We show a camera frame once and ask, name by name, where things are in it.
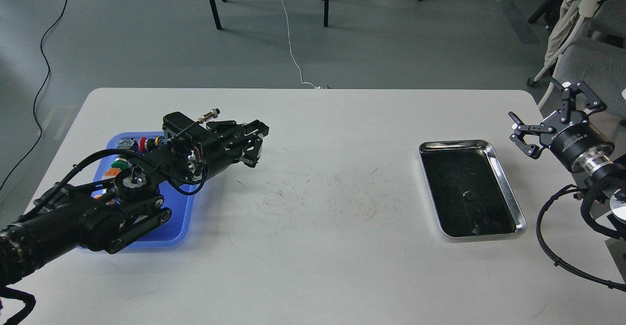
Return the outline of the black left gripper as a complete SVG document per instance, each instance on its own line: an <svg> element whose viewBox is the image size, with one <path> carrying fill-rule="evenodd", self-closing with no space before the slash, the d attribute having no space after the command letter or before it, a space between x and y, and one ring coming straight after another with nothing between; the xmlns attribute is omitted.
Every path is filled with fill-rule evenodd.
<svg viewBox="0 0 626 325"><path fill-rule="evenodd" d="M256 167L263 138L269 134L269 127L264 122L212 121L205 126L206 130L201 130L198 135L202 179L210 179L235 163Z"/></svg>

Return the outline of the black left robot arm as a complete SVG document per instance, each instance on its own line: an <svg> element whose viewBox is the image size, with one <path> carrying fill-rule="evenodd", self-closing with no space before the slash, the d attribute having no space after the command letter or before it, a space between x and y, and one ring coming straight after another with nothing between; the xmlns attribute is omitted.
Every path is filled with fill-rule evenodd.
<svg viewBox="0 0 626 325"><path fill-rule="evenodd" d="M78 246L109 254L123 250L172 217L161 183L189 196L196 192L182 185L199 191L234 163L253 168L269 132L259 120L192 121L179 112L166 115L162 128L163 139L87 156L1 230L1 298L24 304L7 325L18 325L36 304L33 295L11 285Z"/></svg>

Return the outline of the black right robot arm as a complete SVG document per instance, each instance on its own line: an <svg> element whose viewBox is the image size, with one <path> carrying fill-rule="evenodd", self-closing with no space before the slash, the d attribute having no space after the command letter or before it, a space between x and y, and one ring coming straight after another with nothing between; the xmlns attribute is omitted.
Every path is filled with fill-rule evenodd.
<svg viewBox="0 0 626 325"><path fill-rule="evenodd" d="M585 187L567 185L541 207L535 227L539 246L556 267L623 292L624 283L597 278L572 266L556 255L542 236L546 211L561 196L573 193L581 196L581 217L588 227L608 238L625 239L625 158L610 159L615 145L589 120L605 111L606 103L583 81L561 83L551 78L550 82L561 91L560 107L538 125L526 125L510 112L514 121L510 140L532 159L548 149L569 172L584 173L586 178Z"/></svg>

